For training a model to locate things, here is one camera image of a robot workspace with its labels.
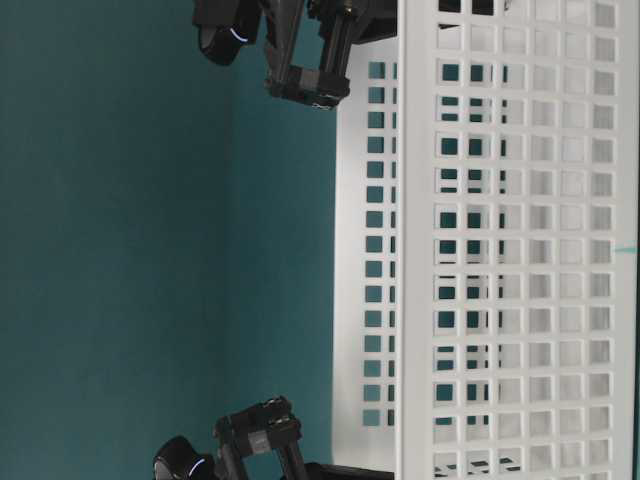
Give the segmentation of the black lower robot arm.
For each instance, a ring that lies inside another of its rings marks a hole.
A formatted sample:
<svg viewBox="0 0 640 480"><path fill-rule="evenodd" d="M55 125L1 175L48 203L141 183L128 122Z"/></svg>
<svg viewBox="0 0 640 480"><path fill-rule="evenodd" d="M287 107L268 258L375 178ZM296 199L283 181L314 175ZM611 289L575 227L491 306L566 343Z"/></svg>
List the black lower robot arm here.
<svg viewBox="0 0 640 480"><path fill-rule="evenodd" d="M244 460L277 454L287 480L391 480L392 472L355 467L307 463L301 454L301 422L292 404L283 396L257 403L245 410L223 416L216 422L214 455L198 453L183 436L167 441L153 460L156 479L248 480Z"/></svg>

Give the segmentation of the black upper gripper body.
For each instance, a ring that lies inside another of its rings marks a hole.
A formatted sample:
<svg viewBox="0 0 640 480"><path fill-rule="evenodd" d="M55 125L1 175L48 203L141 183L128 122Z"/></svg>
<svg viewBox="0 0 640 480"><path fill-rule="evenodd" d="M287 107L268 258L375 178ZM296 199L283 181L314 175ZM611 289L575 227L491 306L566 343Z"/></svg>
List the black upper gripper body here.
<svg viewBox="0 0 640 480"><path fill-rule="evenodd" d="M321 110L350 93L352 45L372 18L369 1L263 1L267 92Z"/></svg>

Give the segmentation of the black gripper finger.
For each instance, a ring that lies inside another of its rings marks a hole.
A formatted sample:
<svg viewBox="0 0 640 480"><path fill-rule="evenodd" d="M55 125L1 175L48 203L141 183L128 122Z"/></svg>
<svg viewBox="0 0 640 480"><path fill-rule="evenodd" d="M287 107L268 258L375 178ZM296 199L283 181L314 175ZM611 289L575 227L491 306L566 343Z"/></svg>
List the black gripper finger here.
<svg viewBox="0 0 640 480"><path fill-rule="evenodd" d="M393 472L315 462L305 464L310 480L394 480Z"/></svg>
<svg viewBox="0 0 640 480"><path fill-rule="evenodd" d="M353 3L356 15L352 42L356 45L397 35L397 1L363 0Z"/></svg>

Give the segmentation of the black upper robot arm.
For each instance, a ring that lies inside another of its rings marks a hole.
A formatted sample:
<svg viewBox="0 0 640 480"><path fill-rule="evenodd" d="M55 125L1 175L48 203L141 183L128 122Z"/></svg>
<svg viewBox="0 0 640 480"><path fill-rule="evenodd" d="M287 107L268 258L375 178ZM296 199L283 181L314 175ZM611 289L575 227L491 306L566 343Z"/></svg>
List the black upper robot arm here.
<svg viewBox="0 0 640 480"><path fill-rule="evenodd" d="M292 64L302 16L320 23L324 40L319 67ZM193 25L201 53L210 61L230 65L240 49L256 42L259 23L266 20L265 87L277 98L315 108L335 108L350 93L346 69L351 46L397 34L395 1L196 1Z"/></svg>

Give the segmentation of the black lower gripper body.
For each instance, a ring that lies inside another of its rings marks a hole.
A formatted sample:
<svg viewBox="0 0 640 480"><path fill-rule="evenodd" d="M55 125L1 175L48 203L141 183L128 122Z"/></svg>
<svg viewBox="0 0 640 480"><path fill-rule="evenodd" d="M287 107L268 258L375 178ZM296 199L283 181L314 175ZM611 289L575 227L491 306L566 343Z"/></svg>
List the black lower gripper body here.
<svg viewBox="0 0 640 480"><path fill-rule="evenodd" d="M243 459L275 451L287 479L305 479L298 445L301 423L283 396L223 416L215 424L218 440L215 474L218 479L248 479Z"/></svg>

